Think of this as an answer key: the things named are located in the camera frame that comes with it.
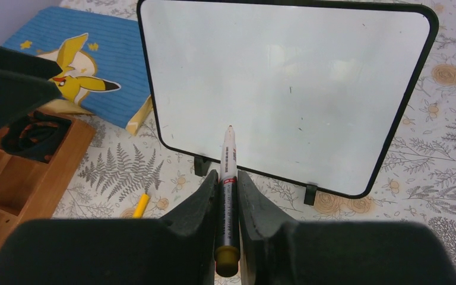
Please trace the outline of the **white marker pen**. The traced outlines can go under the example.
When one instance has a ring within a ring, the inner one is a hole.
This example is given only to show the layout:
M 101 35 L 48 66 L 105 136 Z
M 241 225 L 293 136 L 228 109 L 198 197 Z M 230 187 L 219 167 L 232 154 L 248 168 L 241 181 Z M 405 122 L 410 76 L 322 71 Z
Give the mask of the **white marker pen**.
M 216 273 L 229 278 L 238 273 L 240 261 L 238 170 L 235 131 L 231 125 L 224 134 L 218 185 L 220 209 L 214 241 L 214 259 Z

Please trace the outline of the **yellow marker cap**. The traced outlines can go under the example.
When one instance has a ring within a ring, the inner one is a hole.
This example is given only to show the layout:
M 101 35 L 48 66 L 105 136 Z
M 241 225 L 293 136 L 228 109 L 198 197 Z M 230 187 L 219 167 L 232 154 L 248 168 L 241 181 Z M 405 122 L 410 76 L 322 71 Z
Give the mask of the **yellow marker cap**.
M 142 194 L 140 196 L 139 202 L 137 203 L 135 211 L 132 215 L 133 219 L 141 219 L 143 217 L 148 206 L 149 200 L 150 196 L 148 194 Z

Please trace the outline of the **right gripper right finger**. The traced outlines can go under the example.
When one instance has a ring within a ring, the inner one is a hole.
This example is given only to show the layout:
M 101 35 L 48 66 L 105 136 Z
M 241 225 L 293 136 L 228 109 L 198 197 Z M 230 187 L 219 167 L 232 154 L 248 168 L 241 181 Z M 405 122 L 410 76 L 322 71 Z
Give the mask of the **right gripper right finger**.
M 243 284 L 456 284 L 442 242 L 401 221 L 299 221 L 237 179 Z

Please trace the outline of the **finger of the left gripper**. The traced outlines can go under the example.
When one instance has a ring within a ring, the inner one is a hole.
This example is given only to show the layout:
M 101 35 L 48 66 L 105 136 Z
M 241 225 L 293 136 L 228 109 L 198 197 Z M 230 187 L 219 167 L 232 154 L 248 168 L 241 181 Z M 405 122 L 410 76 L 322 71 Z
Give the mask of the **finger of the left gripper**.
M 46 83 L 61 71 L 55 61 L 0 46 L 0 81 Z
M 49 80 L 60 72 L 57 64 L 26 73 L 0 69 L 0 128 L 58 98 L 60 91 Z

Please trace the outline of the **black framed whiteboard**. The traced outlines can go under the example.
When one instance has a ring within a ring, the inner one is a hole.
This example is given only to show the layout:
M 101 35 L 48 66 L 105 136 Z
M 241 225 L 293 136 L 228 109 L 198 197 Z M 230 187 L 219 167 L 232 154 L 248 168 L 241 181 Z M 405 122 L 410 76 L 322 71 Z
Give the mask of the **black framed whiteboard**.
M 438 33 L 425 5 L 139 1 L 160 142 L 321 192 L 370 193 Z

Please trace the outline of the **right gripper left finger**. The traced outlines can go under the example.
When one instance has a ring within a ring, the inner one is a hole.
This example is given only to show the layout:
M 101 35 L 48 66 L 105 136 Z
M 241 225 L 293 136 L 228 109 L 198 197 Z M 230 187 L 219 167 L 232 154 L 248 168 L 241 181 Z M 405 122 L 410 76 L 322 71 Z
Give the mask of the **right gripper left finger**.
M 0 284 L 213 284 L 212 170 L 160 218 L 37 219 L 0 249 Z

